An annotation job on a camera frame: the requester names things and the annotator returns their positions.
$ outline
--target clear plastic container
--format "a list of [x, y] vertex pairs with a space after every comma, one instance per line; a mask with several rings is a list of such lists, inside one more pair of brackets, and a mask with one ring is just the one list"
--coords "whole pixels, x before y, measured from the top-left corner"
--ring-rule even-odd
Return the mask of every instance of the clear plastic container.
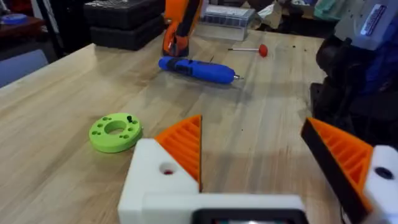
[[260, 24], [261, 18], [254, 9], [209, 5], [195, 28], [195, 34], [204, 37], [244, 40], [248, 28]]

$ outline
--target metal rod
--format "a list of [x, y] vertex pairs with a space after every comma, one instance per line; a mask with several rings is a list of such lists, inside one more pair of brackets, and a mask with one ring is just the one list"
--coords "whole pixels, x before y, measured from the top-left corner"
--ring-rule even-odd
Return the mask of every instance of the metal rod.
[[40, 12], [42, 13], [42, 17], [43, 20], [45, 21], [45, 26], [47, 28], [47, 32], [49, 33], [55, 54], [57, 55], [58, 59], [60, 59], [63, 57], [63, 50], [58, 41], [57, 34], [55, 33], [54, 28], [52, 27], [52, 23], [49, 17], [49, 12], [47, 12], [47, 8], [45, 7], [43, 0], [37, 0], [37, 6], [39, 7]]
[[249, 50], [249, 51], [258, 51], [259, 49], [228, 49], [228, 50]]

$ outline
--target red pin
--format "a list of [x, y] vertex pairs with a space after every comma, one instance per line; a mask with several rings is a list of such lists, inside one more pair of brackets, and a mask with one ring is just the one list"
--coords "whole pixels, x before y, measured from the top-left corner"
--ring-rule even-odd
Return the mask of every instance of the red pin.
[[228, 49], [228, 50], [250, 50], [258, 51], [261, 57], [266, 57], [268, 55], [268, 48], [264, 44], [261, 44], [258, 49]]

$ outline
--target orange ribbed part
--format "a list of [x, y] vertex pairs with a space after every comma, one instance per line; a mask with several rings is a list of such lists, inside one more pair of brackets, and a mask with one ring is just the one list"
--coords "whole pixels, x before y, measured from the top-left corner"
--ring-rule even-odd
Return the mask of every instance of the orange ribbed part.
[[371, 204], [363, 190], [373, 153], [373, 147], [357, 137], [314, 118], [308, 118], [323, 143], [340, 166], [368, 211]]
[[162, 131], [155, 140], [200, 184], [201, 115]]

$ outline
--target white 3d printed part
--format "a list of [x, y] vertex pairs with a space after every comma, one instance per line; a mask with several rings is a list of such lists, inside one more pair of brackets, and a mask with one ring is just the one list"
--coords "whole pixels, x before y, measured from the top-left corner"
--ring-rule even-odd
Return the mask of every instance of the white 3d printed part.
[[189, 224], [201, 208], [304, 211], [296, 195], [200, 194], [199, 184], [155, 140], [138, 141], [118, 212], [121, 224]]

